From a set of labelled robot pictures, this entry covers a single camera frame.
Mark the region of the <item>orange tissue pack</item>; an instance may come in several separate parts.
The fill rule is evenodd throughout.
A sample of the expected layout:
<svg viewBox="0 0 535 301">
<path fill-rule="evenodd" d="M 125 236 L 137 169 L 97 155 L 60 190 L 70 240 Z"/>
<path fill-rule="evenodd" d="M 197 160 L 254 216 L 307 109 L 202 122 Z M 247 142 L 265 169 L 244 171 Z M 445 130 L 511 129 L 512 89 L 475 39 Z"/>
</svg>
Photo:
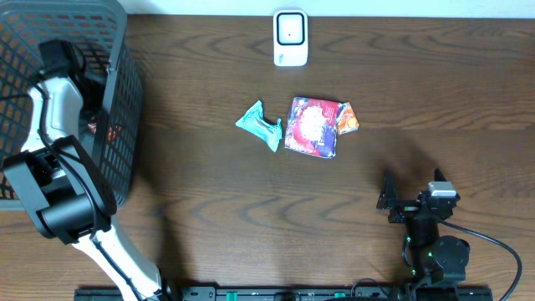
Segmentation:
<svg viewBox="0 0 535 301">
<path fill-rule="evenodd" d="M 359 129 L 359 122 L 349 102 L 342 103 L 337 116 L 337 131 L 339 135 Z"/>
</svg>

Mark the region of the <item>brown orange candy bar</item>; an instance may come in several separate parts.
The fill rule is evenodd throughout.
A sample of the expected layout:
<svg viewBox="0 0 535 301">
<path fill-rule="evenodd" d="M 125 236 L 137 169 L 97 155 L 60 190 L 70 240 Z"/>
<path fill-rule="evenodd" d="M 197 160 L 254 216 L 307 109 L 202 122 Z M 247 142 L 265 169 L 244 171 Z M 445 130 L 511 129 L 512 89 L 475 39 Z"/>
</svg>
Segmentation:
<svg viewBox="0 0 535 301">
<path fill-rule="evenodd" d="M 95 134 L 97 132 L 99 124 L 100 124 L 100 118 L 94 117 L 88 122 L 87 128 L 91 133 Z M 115 141 L 121 131 L 122 131 L 122 127 L 120 125 L 110 126 L 108 128 L 107 141 L 110 141 L 110 142 Z"/>
</svg>

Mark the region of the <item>red purple snack bag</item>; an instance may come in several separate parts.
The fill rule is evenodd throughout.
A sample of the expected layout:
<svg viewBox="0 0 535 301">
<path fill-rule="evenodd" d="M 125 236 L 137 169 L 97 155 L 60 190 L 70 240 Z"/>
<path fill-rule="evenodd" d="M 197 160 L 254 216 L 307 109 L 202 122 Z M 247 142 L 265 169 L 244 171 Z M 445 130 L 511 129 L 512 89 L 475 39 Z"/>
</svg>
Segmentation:
<svg viewBox="0 0 535 301">
<path fill-rule="evenodd" d="M 335 157 L 341 108 L 330 100 L 295 97 L 288 113 L 285 147 L 305 155 Z"/>
</svg>

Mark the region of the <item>teal wrapper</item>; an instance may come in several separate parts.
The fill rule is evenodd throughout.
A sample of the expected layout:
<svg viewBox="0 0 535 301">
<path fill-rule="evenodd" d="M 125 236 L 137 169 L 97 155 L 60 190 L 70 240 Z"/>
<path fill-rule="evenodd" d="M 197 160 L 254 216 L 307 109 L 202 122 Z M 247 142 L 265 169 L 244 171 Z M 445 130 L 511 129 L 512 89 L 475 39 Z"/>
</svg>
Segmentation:
<svg viewBox="0 0 535 301">
<path fill-rule="evenodd" d="M 261 100 L 247 110 L 244 116 L 236 122 L 236 126 L 263 140 L 272 152 L 277 151 L 283 136 L 281 119 L 273 125 L 265 121 Z"/>
</svg>

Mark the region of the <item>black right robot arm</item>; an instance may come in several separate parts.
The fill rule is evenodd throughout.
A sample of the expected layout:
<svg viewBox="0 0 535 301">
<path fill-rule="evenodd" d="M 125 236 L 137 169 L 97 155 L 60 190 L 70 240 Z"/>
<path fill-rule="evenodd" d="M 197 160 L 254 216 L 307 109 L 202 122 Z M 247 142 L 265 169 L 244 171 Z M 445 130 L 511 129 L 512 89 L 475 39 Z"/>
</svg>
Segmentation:
<svg viewBox="0 0 535 301">
<path fill-rule="evenodd" d="M 385 173 L 376 207 L 389 212 L 388 222 L 405 225 L 402 249 L 405 264 L 412 267 L 420 286 L 447 285 L 466 279 L 469 244 L 457 237 L 442 236 L 438 225 L 453 215 L 460 200 L 451 182 L 436 169 L 434 180 L 417 198 L 398 197 L 394 177 Z"/>
</svg>

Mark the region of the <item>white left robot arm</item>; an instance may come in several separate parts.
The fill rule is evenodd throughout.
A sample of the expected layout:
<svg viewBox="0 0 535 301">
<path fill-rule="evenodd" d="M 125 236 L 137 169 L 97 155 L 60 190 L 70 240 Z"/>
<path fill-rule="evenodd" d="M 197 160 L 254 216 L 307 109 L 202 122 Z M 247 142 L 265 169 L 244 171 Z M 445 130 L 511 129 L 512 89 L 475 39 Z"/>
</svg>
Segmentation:
<svg viewBox="0 0 535 301">
<path fill-rule="evenodd" d="M 28 89 L 31 128 L 3 173 L 36 229 L 89 256 L 124 300 L 173 300 L 160 269 L 115 218 L 112 188 L 79 142 L 80 127 L 99 113 L 106 79 L 86 70 L 80 48 L 54 39 L 39 46 L 43 67 Z"/>
</svg>

